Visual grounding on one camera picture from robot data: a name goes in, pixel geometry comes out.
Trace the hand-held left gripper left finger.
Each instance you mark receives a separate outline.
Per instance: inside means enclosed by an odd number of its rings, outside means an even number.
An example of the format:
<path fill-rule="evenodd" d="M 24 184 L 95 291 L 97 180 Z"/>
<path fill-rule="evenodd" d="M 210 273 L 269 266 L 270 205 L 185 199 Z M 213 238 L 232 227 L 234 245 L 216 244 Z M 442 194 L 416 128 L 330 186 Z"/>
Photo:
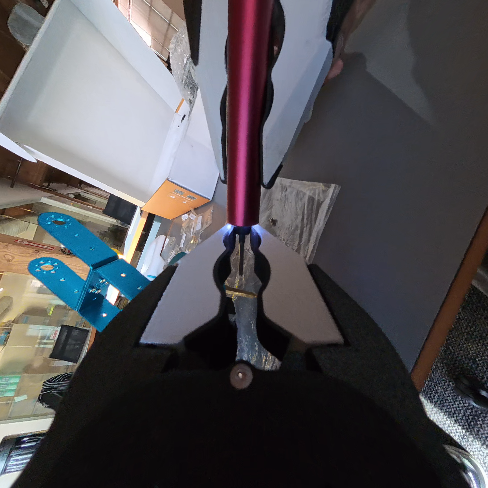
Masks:
<path fill-rule="evenodd" d="M 223 288 L 215 269 L 232 231 L 218 230 L 179 261 L 141 336 L 142 345 L 176 345 L 217 316 Z"/>

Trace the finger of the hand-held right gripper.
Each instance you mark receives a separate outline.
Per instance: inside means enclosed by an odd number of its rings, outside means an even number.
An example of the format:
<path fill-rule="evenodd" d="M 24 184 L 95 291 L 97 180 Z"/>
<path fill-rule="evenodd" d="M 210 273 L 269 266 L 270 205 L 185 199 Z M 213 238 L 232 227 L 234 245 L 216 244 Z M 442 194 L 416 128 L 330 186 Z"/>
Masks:
<path fill-rule="evenodd" d="M 220 179 L 226 180 L 221 106 L 227 87 L 228 1 L 196 1 L 196 6 L 200 22 L 197 82 Z"/>
<path fill-rule="evenodd" d="M 275 1 L 270 95 L 262 131 L 262 186 L 271 188 L 332 62 L 326 39 L 332 1 Z"/>

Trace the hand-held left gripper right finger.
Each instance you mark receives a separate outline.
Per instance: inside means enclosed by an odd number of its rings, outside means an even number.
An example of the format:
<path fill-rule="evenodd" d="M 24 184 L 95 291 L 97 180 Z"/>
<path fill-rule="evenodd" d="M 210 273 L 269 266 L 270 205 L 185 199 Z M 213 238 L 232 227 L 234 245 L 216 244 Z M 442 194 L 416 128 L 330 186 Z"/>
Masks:
<path fill-rule="evenodd" d="M 251 233 L 262 346 L 343 345 L 344 338 L 306 261 L 270 233 Z"/>

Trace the red electric screwdriver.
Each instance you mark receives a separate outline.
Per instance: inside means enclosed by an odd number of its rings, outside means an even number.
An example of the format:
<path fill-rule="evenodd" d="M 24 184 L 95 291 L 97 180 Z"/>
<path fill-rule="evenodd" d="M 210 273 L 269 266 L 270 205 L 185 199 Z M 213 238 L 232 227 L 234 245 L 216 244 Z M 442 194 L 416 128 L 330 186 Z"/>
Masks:
<path fill-rule="evenodd" d="M 227 40 L 227 220 L 239 236 L 239 275 L 246 235 L 258 222 L 274 1 L 229 1 Z"/>

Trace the blue toy robot arm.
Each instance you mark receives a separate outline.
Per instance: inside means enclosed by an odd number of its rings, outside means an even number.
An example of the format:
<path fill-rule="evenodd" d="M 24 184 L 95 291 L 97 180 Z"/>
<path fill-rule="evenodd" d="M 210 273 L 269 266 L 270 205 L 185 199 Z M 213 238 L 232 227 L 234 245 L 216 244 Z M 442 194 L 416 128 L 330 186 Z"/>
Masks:
<path fill-rule="evenodd" d="M 32 260 L 28 271 L 97 332 L 102 332 L 120 312 L 107 299 L 110 286 L 131 301 L 149 285 L 148 278 L 74 217 L 44 212 L 38 224 L 88 266 L 88 275 L 83 279 L 61 259 L 48 257 Z"/>

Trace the person's right hand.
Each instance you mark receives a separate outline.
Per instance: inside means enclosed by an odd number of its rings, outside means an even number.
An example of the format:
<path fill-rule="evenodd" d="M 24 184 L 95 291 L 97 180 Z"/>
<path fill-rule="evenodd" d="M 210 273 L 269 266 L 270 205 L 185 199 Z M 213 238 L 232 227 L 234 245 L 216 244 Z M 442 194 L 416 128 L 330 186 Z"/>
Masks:
<path fill-rule="evenodd" d="M 362 23 L 375 1 L 333 1 L 326 28 L 326 39 L 332 45 L 333 59 L 326 82 L 338 76 L 344 67 L 346 43 Z"/>

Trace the clear bubble wrap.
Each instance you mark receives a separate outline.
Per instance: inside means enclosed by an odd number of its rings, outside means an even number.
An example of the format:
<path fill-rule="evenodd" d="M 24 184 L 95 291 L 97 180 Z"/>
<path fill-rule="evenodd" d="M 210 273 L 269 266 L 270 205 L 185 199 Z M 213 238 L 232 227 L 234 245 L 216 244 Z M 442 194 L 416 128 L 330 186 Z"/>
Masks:
<path fill-rule="evenodd" d="M 189 106 L 194 104 L 198 94 L 195 66 L 191 58 L 186 25 L 177 31 L 169 45 L 169 64 L 176 86 Z"/>

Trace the pile of small parts bags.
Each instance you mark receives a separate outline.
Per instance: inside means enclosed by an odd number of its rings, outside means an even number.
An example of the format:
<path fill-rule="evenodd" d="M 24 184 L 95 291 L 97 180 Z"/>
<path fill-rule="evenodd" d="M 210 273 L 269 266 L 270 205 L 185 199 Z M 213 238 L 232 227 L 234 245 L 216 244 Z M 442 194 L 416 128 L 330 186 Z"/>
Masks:
<path fill-rule="evenodd" d="M 190 254 L 209 235 L 208 229 L 213 221 L 211 204 L 204 210 L 191 210 L 176 217 L 162 234 L 162 270 L 176 265 L 183 257 Z"/>

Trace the clear plastic bag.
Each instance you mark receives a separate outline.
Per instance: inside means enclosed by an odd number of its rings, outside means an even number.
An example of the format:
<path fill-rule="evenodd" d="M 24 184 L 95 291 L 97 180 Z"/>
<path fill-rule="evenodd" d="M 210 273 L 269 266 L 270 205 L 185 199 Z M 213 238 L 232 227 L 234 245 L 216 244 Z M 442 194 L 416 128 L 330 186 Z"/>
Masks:
<path fill-rule="evenodd" d="M 341 186 L 278 177 L 261 189 L 259 224 L 309 265 Z"/>

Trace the orange white cardboard box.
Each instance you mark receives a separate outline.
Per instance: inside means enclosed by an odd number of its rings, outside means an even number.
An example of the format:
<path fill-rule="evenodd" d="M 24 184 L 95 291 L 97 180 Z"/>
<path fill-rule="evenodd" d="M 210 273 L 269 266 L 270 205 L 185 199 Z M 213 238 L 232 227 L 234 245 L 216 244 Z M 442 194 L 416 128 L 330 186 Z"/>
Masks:
<path fill-rule="evenodd" d="M 182 100 L 174 113 L 142 210 L 172 220 L 210 202 L 219 176 L 198 89 L 192 105 Z"/>

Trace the black monitor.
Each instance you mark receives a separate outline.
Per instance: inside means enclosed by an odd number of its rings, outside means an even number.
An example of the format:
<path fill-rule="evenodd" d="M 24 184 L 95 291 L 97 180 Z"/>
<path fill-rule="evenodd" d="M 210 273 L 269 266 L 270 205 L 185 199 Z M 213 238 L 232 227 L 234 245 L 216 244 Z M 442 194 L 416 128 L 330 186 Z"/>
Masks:
<path fill-rule="evenodd" d="M 132 204 L 131 202 L 122 199 L 116 195 L 110 194 L 102 213 L 103 215 L 111 217 L 129 226 L 132 222 L 137 208 L 137 205 Z"/>

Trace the black white striped object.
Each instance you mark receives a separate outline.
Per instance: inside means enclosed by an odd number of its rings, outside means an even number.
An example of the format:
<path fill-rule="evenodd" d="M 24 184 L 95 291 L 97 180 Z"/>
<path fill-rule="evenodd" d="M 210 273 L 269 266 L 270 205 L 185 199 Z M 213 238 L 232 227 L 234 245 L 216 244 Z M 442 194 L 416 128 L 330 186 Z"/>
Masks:
<path fill-rule="evenodd" d="M 42 383 L 37 402 L 43 407 L 57 412 L 73 375 L 74 372 L 62 373 L 45 380 Z"/>

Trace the red white sign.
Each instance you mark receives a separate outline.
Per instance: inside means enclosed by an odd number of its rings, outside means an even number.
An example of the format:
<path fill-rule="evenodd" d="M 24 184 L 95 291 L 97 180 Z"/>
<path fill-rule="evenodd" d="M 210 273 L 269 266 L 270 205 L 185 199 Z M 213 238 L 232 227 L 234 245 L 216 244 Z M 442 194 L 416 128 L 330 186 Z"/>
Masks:
<path fill-rule="evenodd" d="M 34 242 L 34 241 L 30 241 L 30 240 L 25 240 L 25 239 L 20 239 L 20 238 L 14 238 L 12 240 L 12 243 L 14 243 L 16 245 L 22 245 L 22 246 L 25 246 L 25 247 L 32 247 L 32 248 L 35 248 L 35 249 L 38 249 L 38 250 L 42 250 L 42 251 L 54 251 L 54 250 L 57 250 L 57 247 L 55 247 L 55 246 L 50 246 L 50 245 L 46 245 L 45 243 L 38 243 L 38 242 Z"/>

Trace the person's black shoe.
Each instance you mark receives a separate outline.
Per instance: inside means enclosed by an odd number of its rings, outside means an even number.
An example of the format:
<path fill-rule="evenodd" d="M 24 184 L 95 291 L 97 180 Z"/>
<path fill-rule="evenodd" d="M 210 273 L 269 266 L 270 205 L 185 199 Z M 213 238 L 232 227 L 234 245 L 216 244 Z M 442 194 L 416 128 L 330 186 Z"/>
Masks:
<path fill-rule="evenodd" d="M 487 387 L 475 377 L 459 375 L 454 380 L 456 393 L 471 405 L 487 410 Z"/>

